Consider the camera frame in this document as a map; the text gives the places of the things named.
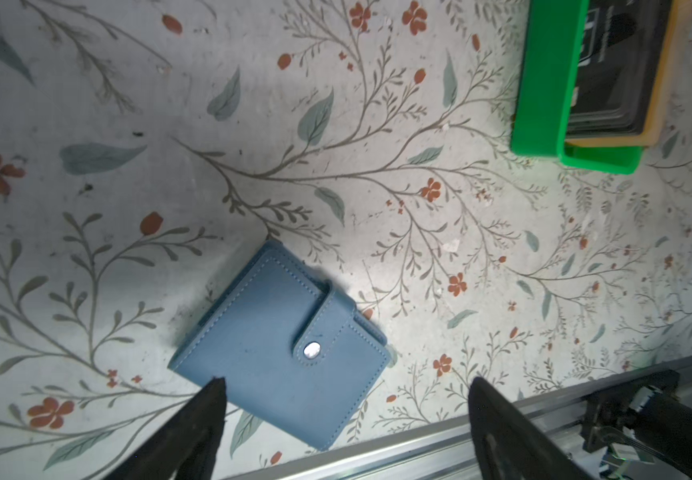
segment green tray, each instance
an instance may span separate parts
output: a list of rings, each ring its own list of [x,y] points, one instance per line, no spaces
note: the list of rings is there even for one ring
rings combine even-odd
[[[584,148],[565,144],[589,0],[531,2],[520,96],[511,150],[558,158],[573,168],[630,174],[642,147]]]

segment blue wallet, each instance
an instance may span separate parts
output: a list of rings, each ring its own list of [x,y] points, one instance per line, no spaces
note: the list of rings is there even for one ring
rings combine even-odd
[[[267,241],[168,368],[327,450],[389,362],[386,337],[329,281]]]

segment wallet stitching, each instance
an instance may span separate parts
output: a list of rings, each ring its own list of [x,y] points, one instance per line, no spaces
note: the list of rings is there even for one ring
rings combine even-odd
[[[183,362],[185,362],[186,360],[188,360],[188,357],[191,356],[191,353],[193,353],[194,350],[196,350],[196,348],[199,346],[199,343],[201,343],[201,341],[205,339],[205,337],[207,336],[207,333],[209,333],[210,330],[212,330],[212,327],[215,326],[215,323],[216,323],[218,320],[220,320],[221,317],[222,317],[223,315],[226,314],[226,312],[228,312],[228,309],[230,309],[231,306],[234,305],[234,302],[236,302],[236,301],[239,299],[239,297],[241,296],[242,292],[244,292],[244,291],[245,291],[245,288],[247,288],[247,285],[249,285],[253,280],[255,280],[255,277],[257,276],[257,274],[259,274],[259,273],[261,272],[261,270],[264,269],[264,267],[266,266],[266,264],[268,264],[268,261],[269,261],[269,260],[272,260],[272,259],[273,259],[274,262],[276,262],[277,264],[279,264],[279,266],[281,266],[288,274],[290,274],[290,275],[297,281],[297,283],[300,283],[304,289],[306,289],[306,290],[307,290],[309,293],[311,293],[312,295],[314,295],[314,296],[316,295],[316,293],[314,293],[314,292],[313,292],[310,288],[308,288],[303,282],[301,282],[301,279],[299,279],[295,274],[293,274],[292,272],[290,272],[290,271],[287,269],[287,267],[285,267],[284,265],[282,265],[282,263],[281,263],[279,260],[277,260],[276,258],[274,258],[273,254],[272,254],[272,255],[269,255],[269,257],[270,257],[270,258],[267,258],[267,259],[264,261],[264,263],[261,264],[261,266],[257,269],[257,272],[255,272],[255,274],[253,274],[253,276],[252,276],[247,282],[245,282],[245,284],[242,286],[242,288],[237,292],[237,294],[236,294],[236,296],[234,297],[234,299],[226,306],[226,309],[225,309],[220,315],[216,316],[216,317],[210,322],[210,325],[209,325],[209,326],[205,329],[205,331],[201,334],[201,336],[199,337],[199,340],[197,340],[197,342],[188,350],[188,352],[186,353],[186,355],[183,357],[183,360],[180,360],[180,361],[178,362],[178,365],[176,365],[176,366],[172,369],[173,371],[177,370],[177,369],[183,364]]]
[[[332,444],[333,441],[335,440],[336,435],[341,431],[341,427],[343,427],[343,424],[346,423],[346,421],[351,418],[351,415],[353,414],[353,410],[357,408],[357,405],[361,403],[362,400],[364,400],[364,394],[367,393],[367,390],[370,389],[372,384],[375,383],[375,380],[378,378],[380,373],[383,371],[383,368],[386,366],[386,363],[388,363],[388,357],[386,356],[385,353],[383,353],[370,339],[368,339],[365,335],[363,335],[359,330],[355,329],[353,325],[349,324],[349,327],[351,330],[353,330],[357,335],[362,337],[362,340],[367,342],[368,345],[370,345],[372,348],[375,349],[376,352],[380,354],[381,357],[383,357],[383,363],[381,363],[378,367],[378,370],[375,371],[375,374],[373,375],[373,378],[370,379],[370,381],[365,385],[364,390],[359,394],[359,397],[357,400],[354,402],[353,405],[351,405],[351,408],[349,408],[349,412],[346,414],[346,416],[343,418],[341,421],[341,424],[335,428],[335,431],[333,432],[332,436],[330,437],[329,440],[327,440],[327,443],[325,444],[325,448],[329,448]]]
[[[333,304],[333,299],[335,298],[335,295],[330,295],[330,299],[327,301],[327,304],[322,308],[322,310],[319,311],[319,315],[317,315],[317,318],[313,319],[311,324],[306,327],[307,333],[301,337],[301,340],[298,344],[297,347],[297,353],[295,356],[297,357],[298,360],[300,360],[305,366],[314,366],[324,360],[324,357],[327,355],[327,352],[330,351],[330,349],[327,349],[327,352],[322,354],[322,357],[319,360],[316,360],[315,362],[307,362],[304,360],[301,356],[301,351],[303,350],[304,346],[307,345],[307,341],[311,336],[311,332],[313,331],[313,328],[316,326],[317,322],[319,322],[319,319],[322,318],[322,315],[324,315],[325,312],[327,312],[327,309],[330,308],[330,305]],[[341,330],[338,331],[337,335],[335,335],[335,339],[338,338],[338,335],[341,334]]]
[[[308,280],[310,280],[314,285],[317,284],[317,281],[316,281],[311,275],[307,274],[305,270],[301,269],[301,268],[297,265],[297,264],[299,264],[299,263],[301,262],[300,260],[298,260],[297,258],[293,258],[293,257],[291,257],[291,256],[289,256],[289,255],[287,255],[287,254],[285,254],[285,253],[284,253],[283,251],[281,251],[281,250],[276,250],[275,253],[276,253],[276,254],[280,254],[280,255],[282,255],[284,258],[288,259],[288,260],[295,266],[295,268],[297,269],[297,271],[301,273],[301,275],[303,275],[303,276],[305,276],[306,278],[308,278]],[[291,273],[289,270],[287,271],[287,273],[288,273],[288,274],[291,274],[292,276],[295,276],[295,274]]]

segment floral tablecloth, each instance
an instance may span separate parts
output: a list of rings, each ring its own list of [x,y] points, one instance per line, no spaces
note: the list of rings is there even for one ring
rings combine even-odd
[[[692,30],[616,177],[516,158],[524,0],[0,0],[0,478],[97,478],[267,237],[392,361],[335,448],[692,355]],[[229,408],[215,477],[312,454]]]

